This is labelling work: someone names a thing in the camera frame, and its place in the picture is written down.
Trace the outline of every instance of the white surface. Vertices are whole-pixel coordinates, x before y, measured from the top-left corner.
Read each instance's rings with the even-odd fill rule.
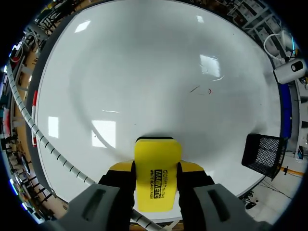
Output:
[[[239,195],[262,177],[241,165],[247,134],[280,134],[278,87],[274,76],[265,79],[268,72],[262,49],[208,11],[164,0],[109,2],[78,14],[58,39],[41,79],[36,122],[95,181],[133,158],[138,137],[171,136],[183,160]],[[61,198],[85,189],[38,150]],[[178,196],[173,210],[144,214],[181,217]]]

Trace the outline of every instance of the shelf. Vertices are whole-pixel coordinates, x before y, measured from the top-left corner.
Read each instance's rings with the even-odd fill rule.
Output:
[[[244,19],[248,22],[251,18],[254,17],[254,15],[243,5],[240,5],[240,7],[236,10],[240,12]]]
[[[260,13],[264,9],[254,0],[244,0],[244,3],[247,4],[256,14]]]

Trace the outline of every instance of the white cable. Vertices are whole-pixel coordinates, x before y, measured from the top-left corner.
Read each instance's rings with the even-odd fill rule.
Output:
[[[264,40],[263,48],[264,48],[266,54],[268,54],[271,58],[277,59],[277,60],[279,60],[279,61],[284,62],[284,59],[277,58],[276,56],[272,55],[271,53],[269,53],[269,51],[268,51],[268,50],[266,49],[266,47],[265,47],[265,43],[269,40],[269,38],[272,37],[272,36],[277,36],[277,35],[280,35],[280,34],[271,34],[271,35],[267,36],[267,38]]]
[[[34,41],[35,41],[35,43],[36,43],[36,45],[38,47],[38,50],[39,50],[39,43],[38,43],[37,35],[35,34],[35,32],[30,27],[28,27],[28,29],[31,30],[31,33],[29,33],[29,32],[28,33],[34,37]]]
[[[21,114],[23,115],[26,123],[29,125],[31,131],[35,134],[37,140],[41,143],[41,146],[44,146],[45,149],[49,152],[49,154],[52,154],[61,164],[63,167],[65,167],[69,172],[74,174],[77,178],[82,180],[87,185],[92,185],[95,183],[91,178],[83,174],[81,171],[79,171],[78,168],[73,166],[68,160],[66,160],[59,152],[55,149],[54,146],[45,138],[43,133],[38,129],[37,125],[33,121],[31,115],[27,111],[24,102],[22,101],[18,89],[15,84],[15,79],[13,77],[13,72],[11,65],[7,65],[7,74],[8,74],[8,81],[12,90],[13,97],[15,99],[16,105],[18,106]]]
[[[92,185],[95,183],[94,180],[89,178],[87,175],[82,173],[78,168],[73,166],[68,160],[66,160],[55,147],[46,139],[46,137],[43,135],[43,133],[39,130],[37,125],[35,124],[34,120],[32,119],[31,115],[27,111],[24,102],[22,101],[18,89],[15,84],[15,79],[13,77],[12,67],[10,64],[7,65],[7,74],[8,74],[8,81],[12,90],[13,97],[15,99],[16,105],[18,106],[23,118],[25,119],[26,123],[29,125],[31,132],[33,132],[37,138],[37,141],[41,143],[41,146],[44,146],[45,149],[49,152],[49,154],[52,154],[63,167],[65,167],[69,172],[74,174],[76,178],[79,178],[83,181],[83,183],[87,185]],[[131,213],[131,218],[137,222],[140,226],[144,227],[148,231],[159,231],[162,229],[159,225],[152,222],[139,212],[137,212],[135,209],[133,209]]]

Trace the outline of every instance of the black mesh basket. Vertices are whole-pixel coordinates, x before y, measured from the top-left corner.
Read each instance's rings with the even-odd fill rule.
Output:
[[[242,165],[273,180],[282,166],[286,145],[285,138],[249,134]]]

